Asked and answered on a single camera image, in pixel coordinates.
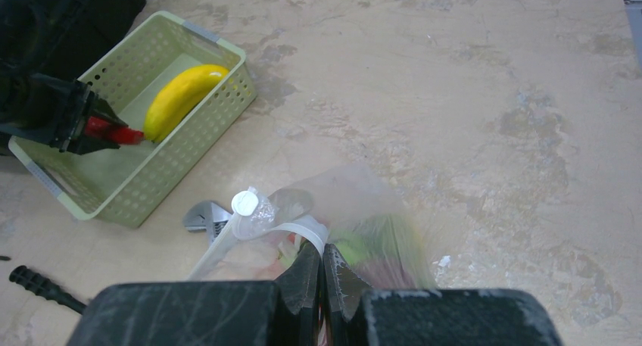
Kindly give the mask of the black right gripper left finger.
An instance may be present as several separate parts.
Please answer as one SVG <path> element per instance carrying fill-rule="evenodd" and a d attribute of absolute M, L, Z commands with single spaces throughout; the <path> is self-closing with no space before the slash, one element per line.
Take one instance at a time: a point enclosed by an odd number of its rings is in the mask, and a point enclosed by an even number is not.
<path fill-rule="evenodd" d="M 83 312 L 69 345 L 313 345 L 321 257 L 307 242 L 271 281 L 112 285 Z"/>

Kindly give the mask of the dark red apple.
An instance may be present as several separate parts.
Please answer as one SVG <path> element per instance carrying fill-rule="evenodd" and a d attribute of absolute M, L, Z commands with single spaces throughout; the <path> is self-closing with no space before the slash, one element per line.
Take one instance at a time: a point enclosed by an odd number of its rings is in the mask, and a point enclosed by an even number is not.
<path fill-rule="evenodd" d="M 371 259 L 354 266 L 354 272 L 373 288 L 415 288 L 413 276 L 398 260 Z"/>

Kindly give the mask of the red chili pepper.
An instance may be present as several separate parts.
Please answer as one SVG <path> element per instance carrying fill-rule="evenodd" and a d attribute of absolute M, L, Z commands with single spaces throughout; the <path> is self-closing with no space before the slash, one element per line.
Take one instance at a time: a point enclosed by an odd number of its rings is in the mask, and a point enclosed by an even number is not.
<path fill-rule="evenodd" d="M 84 134 L 118 145 L 138 145 L 145 140 L 144 133 L 129 128 L 127 125 L 110 123 L 98 117 L 90 117 Z"/>

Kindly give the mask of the green watermelon toy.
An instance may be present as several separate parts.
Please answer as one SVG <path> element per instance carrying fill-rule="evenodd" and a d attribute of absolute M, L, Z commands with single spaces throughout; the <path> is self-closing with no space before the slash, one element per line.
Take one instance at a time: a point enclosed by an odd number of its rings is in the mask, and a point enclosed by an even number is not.
<path fill-rule="evenodd" d="M 407 218 L 400 214 L 379 214 L 335 228 L 329 242 L 350 265 L 376 261 L 398 265 L 411 272 L 425 267 L 419 236 Z"/>

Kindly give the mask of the clear zip top bag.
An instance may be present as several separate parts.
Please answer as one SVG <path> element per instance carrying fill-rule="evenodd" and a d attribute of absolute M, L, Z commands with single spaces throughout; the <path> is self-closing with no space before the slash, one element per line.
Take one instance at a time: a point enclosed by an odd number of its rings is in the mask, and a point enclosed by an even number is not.
<path fill-rule="evenodd" d="M 233 196 L 232 218 L 189 274 L 191 281 L 275 279 L 307 242 L 322 254 L 335 228 L 379 214 L 400 214 L 414 227 L 404 202 L 362 164 L 336 167 L 265 195 L 250 187 Z M 407 270 L 415 288 L 435 287 L 425 267 Z"/>

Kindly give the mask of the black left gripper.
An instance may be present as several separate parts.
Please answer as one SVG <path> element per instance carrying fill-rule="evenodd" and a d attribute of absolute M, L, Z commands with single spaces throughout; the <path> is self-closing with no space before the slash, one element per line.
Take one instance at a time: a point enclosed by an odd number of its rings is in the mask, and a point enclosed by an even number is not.
<path fill-rule="evenodd" d="M 1 73 L 1 131 L 76 155 L 120 145 L 84 134 L 90 117 L 128 127 L 106 100 L 76 79 Z"/>

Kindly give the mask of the yellow banana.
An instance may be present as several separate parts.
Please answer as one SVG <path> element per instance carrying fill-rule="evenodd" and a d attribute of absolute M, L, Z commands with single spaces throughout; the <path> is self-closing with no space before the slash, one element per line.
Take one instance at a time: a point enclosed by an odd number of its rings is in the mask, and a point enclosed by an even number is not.
<path fill-rule="evenodd" d="M 145 138 L 162 142 L 228 74 L 223 66 L 202 64 L 174 77 L 157 93 L 147 110 L 143 123 Z"/>

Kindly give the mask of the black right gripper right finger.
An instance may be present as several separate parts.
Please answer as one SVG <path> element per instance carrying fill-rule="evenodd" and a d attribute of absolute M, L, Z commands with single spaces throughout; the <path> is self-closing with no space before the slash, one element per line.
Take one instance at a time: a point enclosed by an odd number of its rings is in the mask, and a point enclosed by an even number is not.
<path fill-rule="evenodd" d="M 548 312 L 508 288 L 374 289 L 328 244 L 323 310 L 330 345 L 561 345 Z"/>

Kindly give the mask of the pale green perforated basket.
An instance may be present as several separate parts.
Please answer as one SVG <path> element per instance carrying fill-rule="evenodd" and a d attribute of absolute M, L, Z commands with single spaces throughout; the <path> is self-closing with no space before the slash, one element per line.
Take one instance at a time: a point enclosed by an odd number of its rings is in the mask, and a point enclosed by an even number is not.
<path fill-rule="evenodd" d="M 256 98 L 245 59 L 245 52 L 225 39 L 156 12 L 80 80 L 139 130 L 154 97 L 175 76 L 201 64 L 227 68 L 223 81 L 165 140 L 82 156 L 18 137 L 8 148 L 78 220 L 139 227 Z"/>

